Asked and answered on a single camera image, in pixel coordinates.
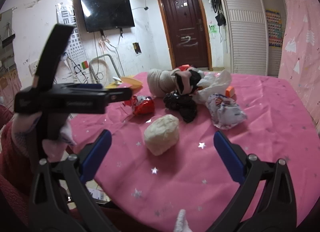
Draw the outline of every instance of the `green scribble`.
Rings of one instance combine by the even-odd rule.
[[[210,33],[217,33],[217,26],[216,25],[209,25]]]

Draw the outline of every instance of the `bolt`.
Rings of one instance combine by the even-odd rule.
[[[47,163],[47,160],[43,158],[39,161],[39,163],[40,165],[45,165]]]
[[[250,161],[253,161],[253,162],[258,159],[257,155],[254,155],[254,154],[249,155],[248,158],[249,158]]]
[[[75,161],[77,158],[78,158],[78,156],[76,154],[71,154],[68,156],[69,161]]]
[[[281,164],[281,165],[285,165],[285,160],[284,159],[279,159],[279,164]]]

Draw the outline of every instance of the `door frame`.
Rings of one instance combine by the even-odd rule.
[[[198,3],[200,6],[202,22],[204,24],[204,34],[205,34],[205,38],[206,38],[206,46],[207,46],[207,53],[208,53],[208,70],[212,70],[212,53],[211,53],[211,46],[210,46],[209,30],[208,30],[208,25],[207,25],[207,17],[206,17],[205,11],[204,11],[204,6],[203,6],[202,0],[198,0]],[[174,69],[174,68],[176,68],[176,63],[175,63],[175,58],[174,58],[174,53],[173,53],[172,42],[171,42],[170,34],[169,34],[169,25],[167,22],[167,18],[165,16],[164,5],[163,5],[162,0],[158,0],[158,4],[159,4],[159,8],[160,8],[163,26],[164,26],[165,36],[167,38],[167,43],[168,43],[168,47],[169,47],[171,66],[172,66],[172,69]]]

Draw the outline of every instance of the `black flat-screen tv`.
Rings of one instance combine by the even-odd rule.
[[[87,32],[134,27],[130,0],[81,0]]]

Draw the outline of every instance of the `wall socket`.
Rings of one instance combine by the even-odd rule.
[[[38,63],[39,63],[39,61],[37,60],[37,61],[29,64],[29,70],[30,70],[31,76],[33,76],[36,73],[37,68],[38,68]]]

